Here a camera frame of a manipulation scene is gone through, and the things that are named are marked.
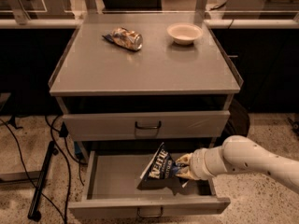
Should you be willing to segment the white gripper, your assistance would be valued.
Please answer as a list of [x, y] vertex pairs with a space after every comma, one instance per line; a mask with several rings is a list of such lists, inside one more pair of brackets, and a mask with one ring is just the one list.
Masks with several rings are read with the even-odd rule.
[[179, 157], [176, 165], [186, 166], [180, 168], [176, 176], [189, 180], [208, 180], [226, 173], [220, 147], [196, 149], [193, 154], [188, 153]]

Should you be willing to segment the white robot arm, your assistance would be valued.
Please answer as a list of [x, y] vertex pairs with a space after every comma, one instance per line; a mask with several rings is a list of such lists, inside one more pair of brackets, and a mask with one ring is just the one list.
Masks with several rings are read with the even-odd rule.
[[232, 135], [219, 147], [200, 148], [177, 159], [177, 176], [208, 180], [223, 174], [253, 171], [299, 192], [299, 161], [284, 158], [259, 146], [247, 137]]

